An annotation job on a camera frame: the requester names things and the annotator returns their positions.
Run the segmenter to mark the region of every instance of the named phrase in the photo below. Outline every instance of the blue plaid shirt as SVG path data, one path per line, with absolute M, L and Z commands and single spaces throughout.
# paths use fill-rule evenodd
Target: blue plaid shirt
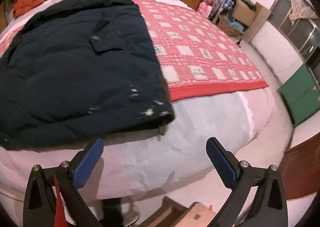
M 216 0 L 218 2 L 219 5 L 221 5 L 222 0 Z M 223 4 L 223 8 L 225 8 L 226 10 L 230 10 L 233 6 L 233 1 L 232 0 L 225 0 L 224 4 Z

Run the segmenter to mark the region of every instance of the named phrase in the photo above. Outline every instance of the blue cloth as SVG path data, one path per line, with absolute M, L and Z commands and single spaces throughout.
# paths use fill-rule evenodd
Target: blue cloth
M 223 0 L 216 0 L 218 2 L 219 5 L 221 5 Z M 233 6 L 234 2 L 232 0 L 225 0 L 224 4 L 223 4 L 223 8 L 226 10 L 230 10 Z
M 236 21 L 235 19 L 233 19 L 232 21 L 229 20 L 226 16 L 225 18 L 228 20 L 229 22 L 229 27 L 236 27 L 241 33 L 243 33 L 243 26 L 238 22 Z

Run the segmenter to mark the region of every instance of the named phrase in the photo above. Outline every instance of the red checkered blanket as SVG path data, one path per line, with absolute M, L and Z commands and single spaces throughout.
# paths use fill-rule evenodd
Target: red checkered blanket
M 172 101 L 268 86 L 242 50 L 199 13 L 165 3 L 134 2 L 148 26 Z M 22 27 L 2 40 L 0 56 Z

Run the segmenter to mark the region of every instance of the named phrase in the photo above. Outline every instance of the blue gripper pad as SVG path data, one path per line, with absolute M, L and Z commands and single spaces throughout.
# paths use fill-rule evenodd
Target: blue gripper pad
M 98 138 L 91 148 L 86 152 L 83 159 L 73 172 L 73 187 L 78 190 L 84 187 L 99 158 L 103 153 L 103 141 Z
M 220 148 L 213 142 L 212 139 L 207 140 L 206 151 L 224 186 L 226 188 L 234 190 L 237 187 L 236 171 L 233 170 L 230 162 L 227 160 Z

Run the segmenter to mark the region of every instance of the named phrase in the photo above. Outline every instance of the green cabinet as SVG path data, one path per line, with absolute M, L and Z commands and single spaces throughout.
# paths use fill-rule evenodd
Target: green cabinet
M 320 109 L 320 91 L 306 65 L 302 65 L 279 89 L 294 122 L 299 125 Z

